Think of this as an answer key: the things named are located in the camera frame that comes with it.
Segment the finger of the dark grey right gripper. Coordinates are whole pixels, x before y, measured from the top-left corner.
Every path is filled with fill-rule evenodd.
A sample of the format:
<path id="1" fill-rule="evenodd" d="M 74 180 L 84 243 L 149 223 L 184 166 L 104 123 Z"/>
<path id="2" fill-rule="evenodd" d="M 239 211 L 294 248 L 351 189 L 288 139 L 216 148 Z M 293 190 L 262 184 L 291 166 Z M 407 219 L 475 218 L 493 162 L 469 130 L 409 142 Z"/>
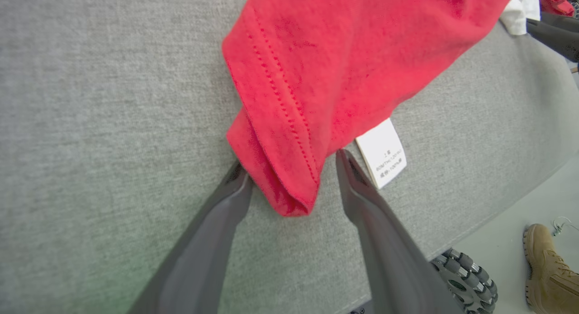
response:
<path id="1" fill-rule="evenodd" d="M 575 17 L 541 12 L 541 29 L 545 33 L 579 33 L 579 20 Z"/>
<path id="2" fill-rule="evenodd" d="M 527 33 L 532 38 L 548 46 L 567 60 L 577 63 L 579 60 L 579 34 L 565 28 L 541 21 L 527 19 Z"/>

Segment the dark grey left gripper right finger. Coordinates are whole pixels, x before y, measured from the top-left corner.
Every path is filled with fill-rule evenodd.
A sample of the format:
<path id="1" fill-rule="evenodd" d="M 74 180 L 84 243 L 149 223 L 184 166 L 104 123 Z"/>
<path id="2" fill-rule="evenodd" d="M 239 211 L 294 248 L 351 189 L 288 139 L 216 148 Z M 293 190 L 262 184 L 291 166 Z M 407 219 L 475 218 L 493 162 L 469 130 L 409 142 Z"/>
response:
<path id="1" fill-rule="evenodd" d="M 461 314 L 447 284 L 349 151 L 337 151 L 336 168 L 345 214 L 360 238 L 372 313 Z"/>

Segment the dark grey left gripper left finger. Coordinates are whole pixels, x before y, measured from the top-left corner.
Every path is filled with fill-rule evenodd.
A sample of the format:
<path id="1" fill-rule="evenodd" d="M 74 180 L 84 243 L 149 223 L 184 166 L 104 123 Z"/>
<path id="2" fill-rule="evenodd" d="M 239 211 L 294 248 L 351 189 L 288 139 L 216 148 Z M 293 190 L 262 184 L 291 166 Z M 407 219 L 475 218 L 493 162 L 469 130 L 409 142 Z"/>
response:
<path id="1" fill-rule="evenodd" d="M 236 228 L 253 182 L 236 162 L 129 309 L 131 314 L 215 314 Z"/>

